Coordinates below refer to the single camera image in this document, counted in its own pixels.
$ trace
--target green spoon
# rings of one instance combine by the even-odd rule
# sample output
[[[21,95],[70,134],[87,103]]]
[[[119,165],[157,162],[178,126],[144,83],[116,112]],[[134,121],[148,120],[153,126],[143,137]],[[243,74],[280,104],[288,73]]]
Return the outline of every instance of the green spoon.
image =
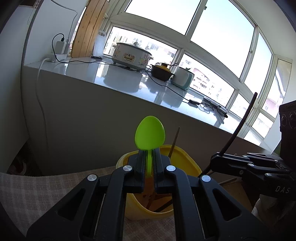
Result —
[[[139,124],[135,143],[138,149],[146,150],[146,176],[151,177],[152,150],[163,145],[165,141],[165,129],[162,123],[155,116],[145,117]]]

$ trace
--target white and teal kettle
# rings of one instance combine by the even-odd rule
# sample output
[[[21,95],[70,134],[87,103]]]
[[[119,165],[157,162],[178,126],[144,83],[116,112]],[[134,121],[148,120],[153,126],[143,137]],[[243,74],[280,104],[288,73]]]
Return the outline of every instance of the white and teal kettle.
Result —
[[[177,67],[174,72],[174,76],[171,79],[171,83],[182,90],[188,90],[190,84],[194,78],[194,73],[189,71],[190,69]]]

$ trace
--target glossy white countertop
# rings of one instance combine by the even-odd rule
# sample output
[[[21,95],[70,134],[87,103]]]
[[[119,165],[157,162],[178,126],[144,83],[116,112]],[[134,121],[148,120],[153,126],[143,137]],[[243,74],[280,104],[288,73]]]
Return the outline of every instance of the glossy white countertop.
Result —
[[[91,58],[75,58],[69,60],[95,61]],[[111,60],[104,59],[105,62],[112,63]],[[32,68],[39,68],[41,62],[26,65]],[[118,66],[104,63],[51,63],[44,62],[42,70],[66,75],[76,79],[84,80],[96,85],[104,86],[155,104],[168,109],[188,115],[207,124],[233,133],[239,121],[228,114],[228,118],[222,117],[216,110],[188,103],[187,100],[178,96],[165,86],[154,83],[146,72],[136,72],[120,68]],[[166,85],[186,99],[202,102],[202,95],[191,90],[183,91],[172,85],[170,82],[163,82],[152,77],[157,83]]]

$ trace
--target white wall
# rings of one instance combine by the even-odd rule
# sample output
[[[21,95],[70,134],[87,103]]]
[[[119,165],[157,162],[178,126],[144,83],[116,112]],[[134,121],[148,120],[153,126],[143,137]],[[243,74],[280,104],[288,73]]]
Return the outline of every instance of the white wall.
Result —
[[[24,112],[36,153],[45,175],[62,174],[115,165],[125,153],[136,150],[134,135],[140,121],[154,115],[163,123],[165,144],[171,144],[178,126],[176,145],[204,169],[231,134],[128,94],[42,70],[38,81],[47,120],[49,154],[44,126],[35,96],[37,69],[24,67]],[[264,149],[236,138],[227,153],[264,153]],[[228,177],[220,175],[217,180]]]
[[[287,92],[283,103],[296,99],[296,32],[285,14],[273,0],[237,0],[258,24],[273,52],[293,60]],[[281,140],[279,115],[264,142],[271,150]]]
[[[28,139],[20,95],[22,50],[32,8],[19,6],[0,34],[0,172]]]
[[[70,33],[70,38],[72,38],[78,19],[88,0],[56,0],[56,2],[78,12]],[[52,53],[52,38],[56,34],[63,33],[66,41],[75,14],[50,0],[44,0],[30,32],[24,64],[41,61],[46,58],[47,54]],[[62,35],[55,38],[54,46],[61,38]]]

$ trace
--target power strip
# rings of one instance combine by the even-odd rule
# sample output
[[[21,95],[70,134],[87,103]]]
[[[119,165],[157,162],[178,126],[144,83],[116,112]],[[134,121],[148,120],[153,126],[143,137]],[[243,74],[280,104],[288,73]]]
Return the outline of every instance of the power strip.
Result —
[[[59,61],[65,60],[67,58],[67,54],[57,54],[56,53],[56,57],[55,57],[55,55],[53,53],[51,53],[47,57],[49,58],[49,60],[47,60],[47,61],[49,61],[49,62],[57,62],[57,59]]]

